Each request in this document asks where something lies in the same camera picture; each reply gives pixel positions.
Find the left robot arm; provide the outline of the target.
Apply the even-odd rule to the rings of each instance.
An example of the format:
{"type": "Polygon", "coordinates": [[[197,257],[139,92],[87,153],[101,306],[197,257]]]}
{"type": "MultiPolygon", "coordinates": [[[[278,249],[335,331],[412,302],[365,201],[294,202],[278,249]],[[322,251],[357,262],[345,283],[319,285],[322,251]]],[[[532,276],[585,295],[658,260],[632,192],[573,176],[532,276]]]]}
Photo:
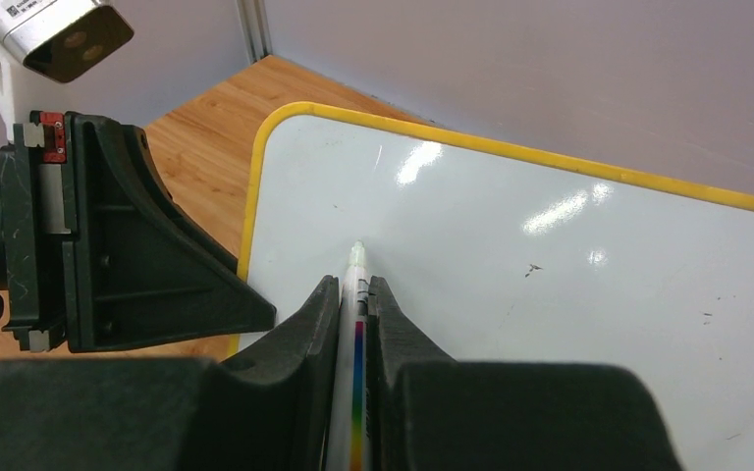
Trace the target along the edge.
{"type": "Polygon", "coordinates": [[[273,327],[177,205],[143,129],[34,111],[0,149],[0,324],[23,351],[121,351],[273,327]]]}

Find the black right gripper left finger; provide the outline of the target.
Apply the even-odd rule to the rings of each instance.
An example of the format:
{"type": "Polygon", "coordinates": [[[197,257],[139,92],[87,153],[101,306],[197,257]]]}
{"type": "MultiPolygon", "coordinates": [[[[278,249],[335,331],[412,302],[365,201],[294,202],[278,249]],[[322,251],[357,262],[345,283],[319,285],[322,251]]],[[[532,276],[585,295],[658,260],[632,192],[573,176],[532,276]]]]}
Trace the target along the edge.
{"type": "Polygon", "coordinates": [[[238,354],[0,361],[0,470],[317,470],[339,282],[238,354]]]}

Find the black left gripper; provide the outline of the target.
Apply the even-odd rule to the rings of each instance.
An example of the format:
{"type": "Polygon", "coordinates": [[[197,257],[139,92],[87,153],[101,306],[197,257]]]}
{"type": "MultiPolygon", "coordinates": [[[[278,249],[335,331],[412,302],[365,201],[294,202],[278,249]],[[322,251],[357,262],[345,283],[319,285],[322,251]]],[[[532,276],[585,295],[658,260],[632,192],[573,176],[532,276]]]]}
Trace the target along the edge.
{"type": "Polygon", "coordinates": [[[21,350],[122,351],[273,327],[274,305],[239,278],[237,258],[174,202],[144,130],[33,111],[13,131],[0,149],[4,329],[21,350]]]}

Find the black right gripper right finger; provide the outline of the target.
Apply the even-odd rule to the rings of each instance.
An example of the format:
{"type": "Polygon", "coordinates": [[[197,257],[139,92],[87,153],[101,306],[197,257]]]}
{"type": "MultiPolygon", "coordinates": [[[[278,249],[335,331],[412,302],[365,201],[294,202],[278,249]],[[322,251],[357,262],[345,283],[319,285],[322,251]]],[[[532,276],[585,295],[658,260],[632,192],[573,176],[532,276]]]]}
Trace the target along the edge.
{"type": "Polygon", "coordinates": [[[368,384],[380,470],[677,470],[658,406],[613,365],[459,361],[368,293],[368,384]]]}

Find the yellow framed whiteboard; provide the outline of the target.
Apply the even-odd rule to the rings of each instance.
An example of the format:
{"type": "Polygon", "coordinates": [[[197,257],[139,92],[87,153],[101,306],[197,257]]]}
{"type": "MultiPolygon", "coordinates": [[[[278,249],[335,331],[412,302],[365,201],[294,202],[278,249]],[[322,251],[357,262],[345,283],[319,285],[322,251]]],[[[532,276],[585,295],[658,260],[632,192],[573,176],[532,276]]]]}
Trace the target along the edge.
{"type": "Polygon", "coordinates": [[[252,148],[239,273],[290,317],[351,247],[469,360],[608,363],[688,470],[754,470],[754,195],[313,102],[252,148]]]}

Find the green whiteboard marker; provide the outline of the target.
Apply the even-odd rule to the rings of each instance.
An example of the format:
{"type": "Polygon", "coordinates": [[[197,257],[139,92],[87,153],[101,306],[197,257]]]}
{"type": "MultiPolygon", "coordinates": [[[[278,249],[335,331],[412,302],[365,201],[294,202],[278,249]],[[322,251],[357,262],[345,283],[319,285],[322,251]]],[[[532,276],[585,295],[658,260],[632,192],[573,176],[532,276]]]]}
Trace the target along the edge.
{"type": "Polygon", "coordinates": [[[366,371],[369,281],[366,250],[359,240],[351,248],[341,287],[327,470],[372,468],[366,371]]]}

